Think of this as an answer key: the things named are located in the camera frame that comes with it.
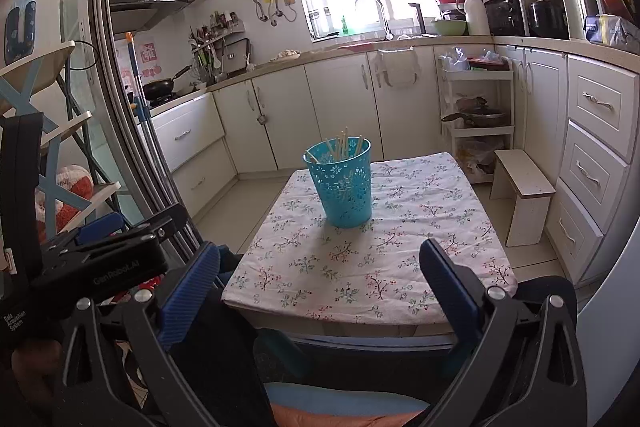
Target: range hood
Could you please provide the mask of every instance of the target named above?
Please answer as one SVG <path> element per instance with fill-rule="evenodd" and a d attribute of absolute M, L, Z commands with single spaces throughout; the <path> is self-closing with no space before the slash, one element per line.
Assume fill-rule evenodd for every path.
<path fill-rule="evenodd" d="M 113 33 L 150 30 L 187 4 L 188 0 L 109 0 Z"/>

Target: blue plastic basket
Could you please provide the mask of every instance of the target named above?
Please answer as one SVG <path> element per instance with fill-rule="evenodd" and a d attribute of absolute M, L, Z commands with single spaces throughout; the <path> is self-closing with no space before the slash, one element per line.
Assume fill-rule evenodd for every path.
<path fill-rule="evenodd" d="M 329 140 L 335 148 L 335 138 Z M 353 154 L 358 137 L 349 137 L 349 152 Z M 362 141 L 362 152 L 348 160 L 335 162 L 325 142 L 309 148 L 320 163 L 302 158 L 309 167 L 326 217 L 334 227 L 350 229 L 371 217 L 371 143 Z"/>

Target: wooden step stool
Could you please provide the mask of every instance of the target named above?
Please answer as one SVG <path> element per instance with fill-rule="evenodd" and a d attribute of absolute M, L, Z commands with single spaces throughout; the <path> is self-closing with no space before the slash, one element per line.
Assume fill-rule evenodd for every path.
<path fill-rule="evenodd" d="M 516 207 L 511 217 L 507 247 L 535 245 L 545 226 L 551 195 L 556 190 L 526 152 L 509 149 L 495 152 L 494 184 L 491 199 L 511 198 L 516 194 Z"/>

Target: green bowl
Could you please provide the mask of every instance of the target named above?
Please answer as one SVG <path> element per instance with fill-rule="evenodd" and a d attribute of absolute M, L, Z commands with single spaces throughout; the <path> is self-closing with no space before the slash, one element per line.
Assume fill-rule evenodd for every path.
<path fill-rule="evenodd" d="M 453 37 L 465 32 L 466 21 L 437 20 L 433 22 L 433 26 L 441 37 Z"/>

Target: white thermos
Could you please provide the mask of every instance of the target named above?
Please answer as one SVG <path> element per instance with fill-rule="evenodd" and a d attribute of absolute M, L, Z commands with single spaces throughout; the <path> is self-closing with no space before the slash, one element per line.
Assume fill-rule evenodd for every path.
<path fill-rule="evenodd" d="M 469 35 L 491 35 L 489 19 L 482 0 L 466 0 L 465 14 Z"/>

